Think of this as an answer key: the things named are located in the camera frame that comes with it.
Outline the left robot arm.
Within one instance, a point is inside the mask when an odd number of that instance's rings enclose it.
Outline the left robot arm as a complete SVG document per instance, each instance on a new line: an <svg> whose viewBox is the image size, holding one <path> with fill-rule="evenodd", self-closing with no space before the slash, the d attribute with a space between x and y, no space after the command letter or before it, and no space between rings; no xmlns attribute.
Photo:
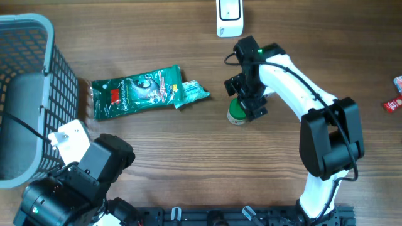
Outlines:
<svg viewBox="0 0 402 226"><path fill-rule="evenodd" d="M56 166L47 177L31 182L22 194L14 225L89 225L106 194L135 159L133 147L101 134L79 162Z"/></svg>

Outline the green snack bag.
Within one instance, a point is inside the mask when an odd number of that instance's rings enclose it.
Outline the green snack bag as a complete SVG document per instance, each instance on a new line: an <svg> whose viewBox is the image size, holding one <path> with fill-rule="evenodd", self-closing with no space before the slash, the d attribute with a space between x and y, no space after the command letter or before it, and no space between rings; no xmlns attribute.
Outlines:
<svg viewBox="0 0 402 226"><path fill-rule="evenodd" d="M101 121L183 100L178 65L127 77L91 82L94 119Z"/></svg>

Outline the small jar green lid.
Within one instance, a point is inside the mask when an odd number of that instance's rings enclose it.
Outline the small jar green lid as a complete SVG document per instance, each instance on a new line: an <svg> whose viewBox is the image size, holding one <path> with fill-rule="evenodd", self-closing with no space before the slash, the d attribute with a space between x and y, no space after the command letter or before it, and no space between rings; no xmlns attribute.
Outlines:
<svg viewBox="0 0 402 226"><path fill-rule="evenodd" d="M238 103L238 99L234 98L229 105L227 118L230 123L240 126L247 122L246 113Z"/></svg>

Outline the red snack sachet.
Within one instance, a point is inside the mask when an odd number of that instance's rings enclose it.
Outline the red snack sachet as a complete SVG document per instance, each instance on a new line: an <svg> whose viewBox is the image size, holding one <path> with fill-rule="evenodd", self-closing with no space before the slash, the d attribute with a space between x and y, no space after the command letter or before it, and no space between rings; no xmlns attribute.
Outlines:
<svg viewBox="0 0 402 226"><path fill-rule="evenodd" d="M387 112L394 112L397 109L401 108L402 106L402 96L400 95L399 97L396 97L393 100L390 100L389 102L386 102L383 104L384 109Z"/></svg>

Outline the light blue tissue pack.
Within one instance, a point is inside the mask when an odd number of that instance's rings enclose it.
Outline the light blue tissue pack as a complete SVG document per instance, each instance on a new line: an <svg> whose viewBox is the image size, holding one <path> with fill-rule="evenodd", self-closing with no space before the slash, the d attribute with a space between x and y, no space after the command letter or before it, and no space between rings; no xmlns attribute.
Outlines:
<svg viewBox="0 0 402 226"><path fill-rule="evenodd" d="M174 104L176 109L179 109L183 105L190 104L200 99L204 99L210 95L210 93L208 91L205 91L204 88L196 80L184 82L182 85L183 100Z"/></svg>

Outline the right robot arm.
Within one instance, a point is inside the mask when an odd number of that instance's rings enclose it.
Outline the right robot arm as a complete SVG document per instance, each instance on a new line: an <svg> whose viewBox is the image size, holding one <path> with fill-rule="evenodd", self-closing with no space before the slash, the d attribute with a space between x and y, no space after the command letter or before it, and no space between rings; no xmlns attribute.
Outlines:
<svg viewBox="0 0 402 226"><path fill-rule="evenodd" d="M315 85L276 43L262 47L248 36L232 55L241 72L224 83L232 97L228 119L237 125L256 120L267 113L268 96L279 95L300 121L299 155L308 172L293 206L246 206L242 214L252 225L355 225L354 209L336 205L335 197L348 173L351 181L359 177L364 141L357 104Z"/></svg>

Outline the pink white tissue pack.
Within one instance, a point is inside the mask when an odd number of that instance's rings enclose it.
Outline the pink white tissue pack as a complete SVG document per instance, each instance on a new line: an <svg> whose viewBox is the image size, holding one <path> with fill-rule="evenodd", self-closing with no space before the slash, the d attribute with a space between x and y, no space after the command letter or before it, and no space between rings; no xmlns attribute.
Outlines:
<svg viewBox="0 0 402 226"><path fill-rule="evenodd" d="M402 76L398 76L393 80L398 92L402 95Z"/></svg>

